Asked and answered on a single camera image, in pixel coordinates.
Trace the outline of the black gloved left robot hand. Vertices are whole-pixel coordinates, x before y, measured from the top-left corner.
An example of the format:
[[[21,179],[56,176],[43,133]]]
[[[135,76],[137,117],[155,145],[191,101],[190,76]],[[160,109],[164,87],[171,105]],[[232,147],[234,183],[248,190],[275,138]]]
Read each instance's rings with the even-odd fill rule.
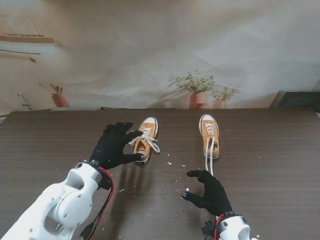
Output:
[[[140,153],[124,154],[126,144],[143,134],[139,130],[129,131],[132,126],[132,122],[122,121],[107,125],[89,160],[98,162],[105,170],[140,160]]]

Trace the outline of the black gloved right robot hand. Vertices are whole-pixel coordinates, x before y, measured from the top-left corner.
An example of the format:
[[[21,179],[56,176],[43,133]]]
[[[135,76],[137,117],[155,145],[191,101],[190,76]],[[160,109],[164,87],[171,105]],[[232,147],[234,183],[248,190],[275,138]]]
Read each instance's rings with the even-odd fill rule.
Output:
[[[222,184],[206,170],[190,170],[188,177],[195,177],[204,186],[203,196],[185,191],[181,198],[193,203],[200,209],[206,209],[214,216],[232,212],[230,201]]]

